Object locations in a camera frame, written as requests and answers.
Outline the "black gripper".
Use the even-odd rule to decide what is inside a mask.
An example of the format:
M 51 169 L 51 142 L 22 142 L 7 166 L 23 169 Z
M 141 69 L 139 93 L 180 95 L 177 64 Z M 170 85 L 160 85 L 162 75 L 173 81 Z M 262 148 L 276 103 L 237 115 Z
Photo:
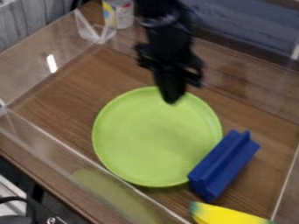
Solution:
M 139 65 L 154 73 L 169 104 L 180 101 L 186 86 L 202 87 L 205 62 L 193 51 L 192 21 L 185 17 L 145 17 L 147 42 L 135 45 Z

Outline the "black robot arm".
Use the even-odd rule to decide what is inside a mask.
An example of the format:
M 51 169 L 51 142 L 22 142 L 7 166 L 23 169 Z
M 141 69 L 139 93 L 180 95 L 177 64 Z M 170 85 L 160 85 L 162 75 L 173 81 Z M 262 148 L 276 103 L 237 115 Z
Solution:
M 202 86 L 205 62 L 193 52 L 193 23 L 181 0 L 135 0 L 147 42 L 135 45 L 138 64 L 154 73 L 164 100 L 176 104 L 188 85 Z

